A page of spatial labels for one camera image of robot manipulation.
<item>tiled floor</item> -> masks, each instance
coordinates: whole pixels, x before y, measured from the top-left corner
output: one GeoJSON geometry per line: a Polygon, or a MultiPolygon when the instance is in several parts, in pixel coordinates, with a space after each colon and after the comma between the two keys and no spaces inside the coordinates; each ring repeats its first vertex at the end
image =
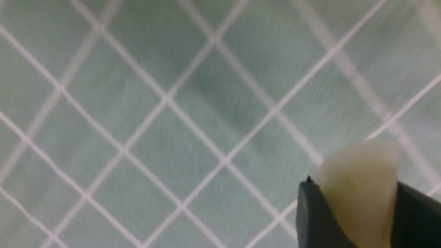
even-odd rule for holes
{"type": "Polygon", "coordinates": [[[298,183],[368,137],[441,200],[440,26],[439,0],[0,1],[2,247],[296,247],[298,183]]]}

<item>green tile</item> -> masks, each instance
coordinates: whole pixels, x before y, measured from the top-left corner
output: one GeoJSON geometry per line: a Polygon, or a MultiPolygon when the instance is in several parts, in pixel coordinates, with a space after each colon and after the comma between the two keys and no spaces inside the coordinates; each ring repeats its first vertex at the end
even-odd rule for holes
{"type": "Polygon", "coordinates": [[[0,21],[56,77],[90,29],[67,0],[6,1],[0,21]]]}
{"type": "Polygon", "coordinates": [[[225,41],[275,101],[325,55],[309,26],[286,0],[252,1],[225,41]]]}
{"type": "Polygon", "coordinates": [[[317,168],[275,119],[233,162],[280,211],[297,198],[299,183],[317,168]]]}
{"type": "Polygon", "coordinates": [[[45,121],[35,143],[84,189],[116,153],[64,98],[45,121]]]}
{"type": "Polygon", "coordinates": [[[19,137],[0,122],[0,168],[6,163],[19,141],[19,137]]]}
{"type": "Polygon", "coordinates": [[[273,218],[227,170],[205,187],[191,210],[228,247],[244,247],[273,218]]]}
{"type": "Polygon", "coordinates": [[[388,1],[345,47],[393,112],[441,73],[441,50],[409,2],[388,1]]]}
{"type": "Polygon", "coordinates": [[[225,153],[267,112],[218,52],[209,55],[176,101],[225,153]]]}
{"type": "Polygon", "coordinates": [[[284,112],[325,157],[365,139],[381,125],[333,62],[298,92],[284,112]]]}
{"type": "Polygon", "coordinates": [[[100,213],[86,204],[61,233],[60,239],[69,247],[134,248],[100,213]]]}
{"type": "Polygon", "coordinates": [[[237,0],[191,0],[193,5],[208,20],[213,28],[218,27],[230,13],[237,0]]]}
{"type": "Polygon", "coordinates": [[[49,229],[55,228],[79,194],[28,149],[3,188],[49,229]]]}
{"type": "Polygon", "coordinates": [[[441,84],[435,86],[417,102],[400,123],[407,134],[441,176],[441,84]]]}
{"type": "Polygon", "coordinates": [[[219,162],[170,109],[149,127],[133,153],[181,199],[219,162]]]}
{"type": "Polygon", "coordinates": [[[165,89],[206,40],[174,0],[125,1],[110,31],[165,89]]]}
{"type": "Polygon", "coordinates": [[[270,233],[268,233],[255,248],[297,248],[299,247],[297,241],[291,238],[280,225],[276,226],[270,233]]]}
{"type": "Polygon", "coordinates": [[[121,142],[135,132],[159,100],[103,41],[84,62],[69,91],[121,142]]]}
{"type": "Polygon", "coordinates": [[[2,37],[0,68],[0,109],[25,131],[49,96],[52,86],[2,37]]]}
{"type": "Polygon", "coordinates": [[[435,193],[432,195],[432,198],[435,199],[435,200],[437,200],[438,202],[441,202],[441,190],[438,190],[437,192],[435,192],[435,193]]]}
{"type": "Polygon", "coordinates": [[[354,27],[360,19],[378,2],[378,0],[307,0],[315,12],[338,40],[354,27]]]}
{"type": "Polygon", "coordinates": [[[46,239],[46,234],[34,226],[14,205],[0,195],[0,240],[2,247],[35,247],[46,239]]]}
{"type": "Polygon", "coordinates": [[[81,0],[84,5],[97,17],[103,12],[109,0],[81,0]]]}
{"type": "Polygon", "coordinates": [[[210,240],[184,215],[180,215],[156,240],[152,248],[212,247],[210,240]]]}
{"type": "Polygon", "coordinates": [[[291,213],[289,213],[285,219],[287,221],[289,221],[293,226],[295,225],[295,218],[297,217],[297,208],[295,208],[293,211],[291,211],[291,213]]]}
{"type": "MultiPolygon", "coordinates": [[[[378,138],[381,140],[396,141],[396,139],[388,131],[384,131],[378,138]]],[[[418,165],[413,163],[401,145],[397,176],[400,182],[403,182],[424,194],[429,192],[434,186],[431,185],[431,183],[424,177],[418,168],[418,165]]]]}
{"type": "Polygon", "coordinates": [[[165,194],[127,160],[118,165],[94,197],[139,240],[146,239],[175,209],[165,194]]]}

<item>black plastic object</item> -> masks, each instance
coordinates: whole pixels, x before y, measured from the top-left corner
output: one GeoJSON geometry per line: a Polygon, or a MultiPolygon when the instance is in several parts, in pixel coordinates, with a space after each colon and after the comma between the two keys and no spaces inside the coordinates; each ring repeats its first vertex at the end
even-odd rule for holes
{"type": "MultiPolygon", "coordinates": [[[[310,177],[299,185],[299,248],[356,248],[310,177]]],[[[399,182],[391,248],[441,248],[441,203],[399,182]]]]}

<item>cream-colored piece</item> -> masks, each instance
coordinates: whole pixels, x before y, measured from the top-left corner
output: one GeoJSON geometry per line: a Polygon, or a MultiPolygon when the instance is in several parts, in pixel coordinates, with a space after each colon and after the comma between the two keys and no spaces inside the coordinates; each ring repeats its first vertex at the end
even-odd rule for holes
{"type": "Polygon", "coordinates": [[[327,158],[314,176],[346,237],[358,248],[389,248],[399,148],[369,139],[327,158]]]}

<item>white grout line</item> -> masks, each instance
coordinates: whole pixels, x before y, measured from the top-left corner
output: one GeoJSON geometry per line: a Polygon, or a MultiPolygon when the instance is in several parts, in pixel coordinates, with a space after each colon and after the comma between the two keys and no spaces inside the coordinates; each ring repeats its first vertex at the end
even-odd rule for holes
{"type": "MultiPolygon", "coordinates": [[[[336,43],[335,38],[327,30],[326,25],[318,17],[314,9],[304,0],[291,0],[294,6],[299,10],[298,13],[302,16],[307,23],[309,23],[314,34],[319,38],[322,44],[330,49],[336,43]]],[[[349,59],[344,51],[341,51],[334,57],[335,62],[342,70],[342,72],[351,81],[353,87],[358,94],[366,101],[372,111],[379,116],[385,123],[391,117],[392,114],[386,108],[383,101],[376,95],[376,93],[370,87],[368,81],[364,76],[359,73],[354,63],[349,59]]],[[[419,148],[413,144],[410,137],[405,133],[404,129],[399,123],[391,123],[389,127],[390,132],[401,143],[405,151],[409,154],[410,158],[418,166],[420,171],[429,179],[433,184],[440,181],[439,176],[433,170],[433,167],[422,155],[419,148]]]]}
{"type": "MultiPolygon", "coordinates": [[[[93,125],[98,132],[100,132],[104,137],[106,137],[111,143],[115,145],[115,139],[109,135],[105,129],[103,129],[93,118],[91,118],[87,112],[76,102],[72,96],[67,93],[64,86],[60,85],[55,77],[38,61],[32,54],[24,48],[2,25],[0,25],[0,34],[2,34],[12,46],[14,46],[19,53],[22,54],[50,83],[52,83],[57,90],[68,99],[68,101],[86,118],[86,120],[93,125]]],[[[31,149],[35,151],[43,160],[45,160],[48,165],[55,171],[55,173],[60,176],[63,180],[67,182],[72,188],[74,188],[82,197],[86,198],[87,201],[94,206],[98,212],[100,212],[116,229],[118,229],[129,241],[131,241],[136,246],[141,243],[122,225],[120,224],[111,214],[109,214],[101,205],[99,205],[91,196],[87,195],[81,187],[79,187],[66,173],[64,173],[59,167],[51,160],[51,158],[37,147],[31,138],[27,137],[10,119],[6,117],[2,112],[0,112],[0,119],[3,120],[15,133],[17,133],[22,140],[28,144],[31,149]]]]}
{"type": "Polygon", "coordinates": [[[23,131],[20,130],[3,112],[0,111],[0,120],[2,120],[14,133],[16,133],[21,139],[23,139],[27,145],[40,156],[57,174],[61,179],[63,179],[68,185],[70,185],[74,190],[76,190],[82,197],[86,198],[89,203],[94,206],[98,212],[100,212],[109,222],[116,227],[126,238],[133,244],[138,245],[140,242],[130,234],[127,229],[120,224],[112,215],[110,215],[101,205],[99,205],[91,196],[87,195],[84,190],[75,183],[64,171],[62,171],[54,161],[41,150],[23,131]]]}
{"type": "Polygon", "coordinates": [[[56,243],[61,248],[69,248],[67,245],[65,245],[62,241],[60,241],[57,237],[54,237],[52,232],[39,220],[37,220],[34,216],[32,216],[26,209],[15,199],[13,196],[8,194],[2,187],[0,187],[0,193],[10,202],[12,203],[20,212],[36,227],[38,227],[40,230],[42,230],[48,237],[53,237],[56,241],[56,243]]]}
{"type": "MultiPolygon", "coordinates": [[[[104,25],[107,25],[112,19],[112,17],[115,15],[116,9],[118,8],[120,2],[121,0],[112,1],[108,5],[108,7],[104,10],[103,16],[101,17],[104,25]]],[[[72,82],[73,78],[77,74],[78,70],[80,69],[81,64],[95,47],[96,43],[98,42],[98,39],[99,39],[99,34],[97,30],[92,28],[92,30],[90,30],[89,33],[84,38],[80,47],[77,49],[75,55],[69,62],[69,65],[67,66],[66,70],[63,72],[62,76],[60,77],[60,85],[64,87],[69,86],[69,84],[72,82]]],[[[44,102],[44,104],[36,114],[35,119],[29,126],[28,130],[26,131],[26,135],[28,137],[34,139],[35,135],[38,133],[38,131],[40,131],[40,128],[42,127],[46,118],[55,108],[55,106],[57,105],[60,99],[61,99],[61,92],[57,89],[54,89],[54,91],[50,94],[50,96],[47,98],[47,100],[44,102]]],[[[24,141],[20,141],[19,144],[14,148],[13,152],[10,154],[3,168],[0,170],[0,185],[4,182],[4,180],[9,176],[11,171],[14,169],[18,160],[26,151],[26,148],[27,148],[26,143],[24,141]]]]}
{"type": "Polygon", "coordinates": [[[420,92],[418,92],[414,97],[412,97],[409,102],[406,103],[398,112],[396,112],[390,119],[388,119],[380,128],[374,131],[367,139],[373,139],[380,135],[384,130],[386,130],[392,123],[400,119],[410,108],[415,105],[421,98],[423,98],[427,92],[434,88],[441,81],[441,74],[438,75],[434,80],[427,84],[420,92]]]}
{"type": "MultiPolygon", "coordinates": [[[[196,23],[196,25],[198,25],[201,28],[204,28],[205,30],[204,33],[206,35],[208,35],[209,39],[215,39],[217,41],[217,48],[219,49],[220,44],[223,44],[223,42],[221,41],[220,37],[217,37],[215,34],[213,34],[213,31],[210,27],[210,25],[208,24],[208,22],[199,14],[199,12],[194,9],[194,7],[192,7],[192,4],[188,1],[185,0],[181,0],[180,3],[184,3],[186,4],[184,10],[188,11],[187,13],[190,16],[197,16],[197,18],[192,18],[193,21],[196,22],[200,22],[200,23],[196,23]]],[[[248,1],[241,1],[239,2],[236,6],[238,6],[240,8],[240,10],[242,11],[246,5],[248,4],[248,1]]],[[[232,13],[234,13],[235,16],[238,16],[241,11],[235,11],[233,9],[232,13]]],[[[231,25],[233,23],[233,21],[231,19],[228,19],[227,17],[227,21],[229,23],[229,25],[231,25]]],[[[260,86],[258,86],[258,84],[256,83],[251,83],[248,84],[249,81],[247,80],[245,82],[250,89],[254,92],[255,95],[257,95],[258,98],[260,98],[261,101],[263,101],[266,105],[269,105],[270,110],[274,109],[274,103],[273,101],[266,96],[264,90],[262,90],[260,88],[260,86]]],[[[193,123],[193,121],[191,121],[191,119],[173,102],[170,102],[170,106],[171,108],[176,112],[176,114],[178,114],[179,117],[181,117],[181,119],[187,124],[187,126],[206,144],[206,146],[214,153],[216,154],[219,159],[221,161],[225,161],[227,159],[227,157],[223,154],[222,151],[220,151],[216,145],[203,133],[202,130],[200,130],[200,128],[195,125],[193,123]]],[[[270,118],[264,118],[263,121],[261,122],[265,122],[265,120],[269,121],[270,118]]],[[[227,168],[233,173],[233,175],[236,176],[236,178],[239,179],[239,181],[248,189],[248,191],[252,194],[253,197],[255,197],[260,204],[271,214],[273,215],[274,218],[278,217],[280,215],[280,213],[278,212],[278,210],[272,206],[272,204],[259,192],[259,190],[236,168],[236,166],[230,162],[226,163],[227,168]]],[[[287,221],[283,220],[283,227],[286,229],[286,231],[291,234],[293,236],[293,238],[296,237],[296,230],[295,228],[287,221]]]]}
{"type": "Polygon", "coordinates": [[[275,218],[267,227],[265,227],[258,235],[256,235],[246,246],[245,248],[254,247],[260,240],[262,240],[268,233],[270,233],[280,221],[285,218],[291,211],[293,211],[297,207],[297,200],[292,202],[288,207],[283,210],[279,217],[275,218]]]}
{"type": "MultiPolygon", "coordinates": [[[[72,5],[74,8],[80,12],[81,15],[83,15],[87,20],[92,21],[92,25],[97,27],[102,35],[103,38],[128,62],[128,64],[134,68],[134,70],[137,72],[137,74],[149,85],[151,86],[163,99],[163,101],[170,101],[169,96],[167,96],[164,92],[164,90],[154,81],[154,79],[148,75],[144,69],[130,56],[130,54],[125,50],[125,48],[111,35],[109,34],[104,27],[100,26],[100,24],[91,16],[90,12],[88,12],[87,8],[85,8],[80,2],[76,0],[71,0],[72,5]]],[[[196,65],[189,65],[188,70],[191,72],[191,70],[195,70],[199,63],[201,63],[204,59],[204,54],[208,55],[209,52],[209,46],[210,43],[208,42],[208,45],[205,47],[205,49],[201,49],[199,56],[195,57],[195,64],[196,65]]],[[[66,98],[71,102],[72,105],[76,104],[76,101],[69,97],[69,94],[66,94],[66,98]]],[[[99,126],[98,123],[95,123],[96,121],[93,120],[89,114],[84,111],[80,106],[77,108],[77,110],[90,122],[102,135],[105,135],[105,130],[101,130],[102,127],[99,126]]],[[[117,142],[112,142],[119,150],[122,150],[117,142]]],[[[126,157],[134,164],[136,165],[147,177],[150,178],[150,180],[153,181],[178,207],[182,206],[182,203],[180,200],[153,174],[150,170],[147,169],[146,166],[142,165],[142,163],[135,158],[130,152],[124,151],[126,157]]],[[[183,207],[184,212],[189,217],[190,220],[192,220],[197,227],[202,229],[201,231],[207,235],[207,237],[218,247],[225,247],[225,245],[218,240],[217,237],[206,227],[204,226],[199,219],[195,218],[192,214],[188,214],[189,210],[187,210],[185,207],[183,207]]]]}
{"type": "MultiPolygon", "coordinates": [[[[141,125],[129,138],[129,140],[124,144],[123,149],[118,151],[115,156],[108,162],[108,164],[101,170],[95,180],[90,184],[89,188],[86,190],[87,195],[93,195],[95,191],[101,186],[106,177],[117,167],[119,162],[124,158],[124,151],[130,150],[135,142],[143,135],[145,130],[154,122],[156,117],[160,115],[162,110],[166,107],[165,101],[161,101],[152,112],[144,119],[141,125]]],[[[54,235],[58,236],[64,231],[64,229],[69,225],[69,223],[74,219],[76,214],[86,203],[86,198],[81,197],[77,203],[75,203],[72,208],[66,213],[66,215],[61,219],[60,223],[54,229],[54,235]]],[[[48,248],[52,244],[52,239],[47,239],[41,248],[48,248]]]]}

